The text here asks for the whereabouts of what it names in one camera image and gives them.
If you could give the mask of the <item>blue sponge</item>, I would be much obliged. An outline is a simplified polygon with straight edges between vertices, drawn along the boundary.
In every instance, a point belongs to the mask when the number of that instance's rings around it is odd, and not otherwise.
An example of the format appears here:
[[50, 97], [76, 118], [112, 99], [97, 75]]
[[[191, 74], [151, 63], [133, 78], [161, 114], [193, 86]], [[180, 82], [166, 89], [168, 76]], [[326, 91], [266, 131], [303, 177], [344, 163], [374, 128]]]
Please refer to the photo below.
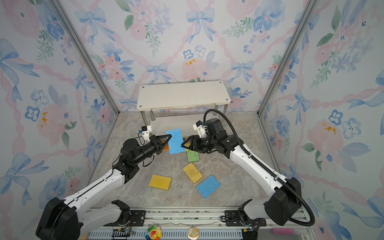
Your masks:
[[184, 153], [186, 151], [185, 148], [182, 147], [182, 143], [184, 142], [182, 131], [180, 129], [166, 131], [167, 135], [171, 135], [171, 139], [168, 142], [169, 151], [171, 155]]
[[211, 175], [197, 186], [197, 190], [202, 195], [203, 199], [206, 199], [220, 186], [221, 184], [219, 183], [219, 181], [213, 175]]

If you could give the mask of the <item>blue sponge front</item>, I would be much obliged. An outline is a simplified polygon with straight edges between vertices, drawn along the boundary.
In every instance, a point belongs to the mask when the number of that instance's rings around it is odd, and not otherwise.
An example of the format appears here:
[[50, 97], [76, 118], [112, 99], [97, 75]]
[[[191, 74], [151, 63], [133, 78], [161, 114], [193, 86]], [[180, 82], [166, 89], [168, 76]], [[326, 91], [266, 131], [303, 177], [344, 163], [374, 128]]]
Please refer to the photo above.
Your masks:
[[202, 195], [203, 199], [206, 199], [220, 186], [221, 184], [219, 183], [219, 181], [213, 175], [211, 175], [197, 186], [197, 190]]

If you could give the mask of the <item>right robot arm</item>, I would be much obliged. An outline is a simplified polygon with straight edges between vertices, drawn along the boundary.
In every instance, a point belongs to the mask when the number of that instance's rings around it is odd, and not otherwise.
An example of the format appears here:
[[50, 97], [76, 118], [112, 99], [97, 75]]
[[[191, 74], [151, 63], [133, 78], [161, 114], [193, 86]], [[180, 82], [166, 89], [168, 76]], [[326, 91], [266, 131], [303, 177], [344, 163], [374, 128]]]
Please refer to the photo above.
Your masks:
[[265, 165], [235, 135], [228, 136], [225, 132], [212, 136], [188, 137], [181, 147], [202, 154], [218, 152], [237, 163], [251, 175], [265, 190], [268, 197], [262, 201], [247, 200], [239, 208], [239, 219], [245, 226], [251, 225], [256, 219], [269, 218], [279, 226], [293, 219], [294, 214], [301, 208], [298, 199], [298, 181], [288, 180], [269, 166]]

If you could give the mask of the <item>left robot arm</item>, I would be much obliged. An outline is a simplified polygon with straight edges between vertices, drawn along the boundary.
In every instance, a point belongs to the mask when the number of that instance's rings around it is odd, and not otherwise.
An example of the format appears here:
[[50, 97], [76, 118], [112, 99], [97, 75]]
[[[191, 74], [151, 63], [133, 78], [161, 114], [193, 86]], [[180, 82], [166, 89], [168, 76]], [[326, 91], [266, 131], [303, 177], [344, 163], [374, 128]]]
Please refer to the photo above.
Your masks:
[[171, 138], [171, 135], [152, 135], [142, 146], [137, 139], [126, 140], [116, 163], [105, 175], [62, 200], [53, 198], [46, 204], [36, 236], [41, 240], [77, 240], [107, 224], [127, 225], [132, 217], [130, 207], [124, 202], [115, 200], [93, 211], [91, 207], [129, 182], [139, 171], [139, 163], [161, 154]]

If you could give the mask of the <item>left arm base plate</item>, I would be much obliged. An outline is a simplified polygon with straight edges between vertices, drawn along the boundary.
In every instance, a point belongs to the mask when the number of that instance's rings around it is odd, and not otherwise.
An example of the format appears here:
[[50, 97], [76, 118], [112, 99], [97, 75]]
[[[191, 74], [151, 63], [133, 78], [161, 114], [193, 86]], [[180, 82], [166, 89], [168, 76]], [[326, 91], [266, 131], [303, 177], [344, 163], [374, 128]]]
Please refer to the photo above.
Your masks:
[[123, 211], [117, 221], [105, 224], [104, 227], [143, 227], [145, 219], [145, 210]]

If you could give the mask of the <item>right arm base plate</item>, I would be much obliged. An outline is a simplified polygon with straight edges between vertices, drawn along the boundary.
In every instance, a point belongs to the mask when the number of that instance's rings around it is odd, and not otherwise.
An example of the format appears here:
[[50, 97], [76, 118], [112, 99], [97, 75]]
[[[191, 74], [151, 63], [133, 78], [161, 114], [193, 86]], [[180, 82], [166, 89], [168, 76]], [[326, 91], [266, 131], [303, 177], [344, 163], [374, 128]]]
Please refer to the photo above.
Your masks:
[[220, 217], [220, 220], [225, 223], [227, 227], [255, 228], [257, 226], [267, 226], [265, 219], [257, 218], [252, 220], [239, 210], [226, 210], [224, 215]]

